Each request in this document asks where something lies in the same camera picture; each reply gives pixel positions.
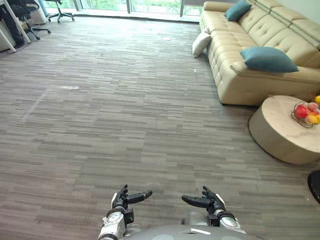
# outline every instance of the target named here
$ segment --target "greenery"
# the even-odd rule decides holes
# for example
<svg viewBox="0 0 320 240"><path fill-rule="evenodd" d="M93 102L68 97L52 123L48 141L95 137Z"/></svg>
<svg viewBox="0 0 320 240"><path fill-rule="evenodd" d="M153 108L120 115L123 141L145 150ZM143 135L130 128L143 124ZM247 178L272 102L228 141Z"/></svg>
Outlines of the greenery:
<svg viewBox="0 0 320 240"><path fill-rule="evenodd" d="M104 10L124 10L126 0L81 0L84 9L104 9ZM137 12L166 12L180 14L181 0L131 0L132 10ZM44 1L46 8L56 8L55 2ZM73 0L62 0L62 9L74 9ZM198 10L201 13L201 7L184 6L183 14L188 15L191 11Z"/></svg>

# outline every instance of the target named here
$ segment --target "fruit bowl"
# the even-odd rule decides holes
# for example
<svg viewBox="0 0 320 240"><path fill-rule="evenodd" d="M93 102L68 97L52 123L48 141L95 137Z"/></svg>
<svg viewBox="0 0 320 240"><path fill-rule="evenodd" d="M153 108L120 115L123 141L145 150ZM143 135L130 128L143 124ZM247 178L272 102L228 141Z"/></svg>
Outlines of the fruit bowl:
<svg viewBox="0 0 320 240"><path fill-rule="evenodd" d="M291 117L305 128L312 128L320 124L320 110L315 102L301 101L294 105Z"/></svg>

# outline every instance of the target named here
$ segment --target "white wall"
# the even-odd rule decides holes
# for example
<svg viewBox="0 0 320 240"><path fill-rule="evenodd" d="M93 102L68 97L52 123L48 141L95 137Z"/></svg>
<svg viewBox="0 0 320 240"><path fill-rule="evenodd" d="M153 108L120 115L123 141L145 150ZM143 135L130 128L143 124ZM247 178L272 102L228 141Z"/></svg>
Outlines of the white wall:
<svg viewBox="0 0 320 240"><path fill-rule="evenodd" d="M320 24L320 0L277 0L289 9L305 15L311 21Z"/></svg>

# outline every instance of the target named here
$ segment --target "round coffee table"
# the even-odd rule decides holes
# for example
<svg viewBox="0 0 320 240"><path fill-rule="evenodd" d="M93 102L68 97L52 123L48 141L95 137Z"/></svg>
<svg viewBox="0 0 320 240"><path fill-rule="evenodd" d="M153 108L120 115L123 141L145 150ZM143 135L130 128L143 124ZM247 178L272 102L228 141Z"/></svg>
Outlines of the round coffee table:
<svg viewBox="0 0 320 240"><path fill-rule="evenodd" d="M275 158L290 164L320 159L320 124L306 128L291 112L300 99L291 96L267 98L249 120L254 140Z"/></svg>

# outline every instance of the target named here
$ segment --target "white pillow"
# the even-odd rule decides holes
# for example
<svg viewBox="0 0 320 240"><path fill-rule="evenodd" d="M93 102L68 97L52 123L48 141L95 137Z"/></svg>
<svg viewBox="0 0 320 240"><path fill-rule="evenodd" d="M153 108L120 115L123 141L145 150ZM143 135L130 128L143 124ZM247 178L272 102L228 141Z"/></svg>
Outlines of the white pillow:
<svg viewBox="0 0 320 240"><path fill-rule="evenodd" d="M204 29L192 44L192 55L198 57L210 43L209 28Z"/></svg>

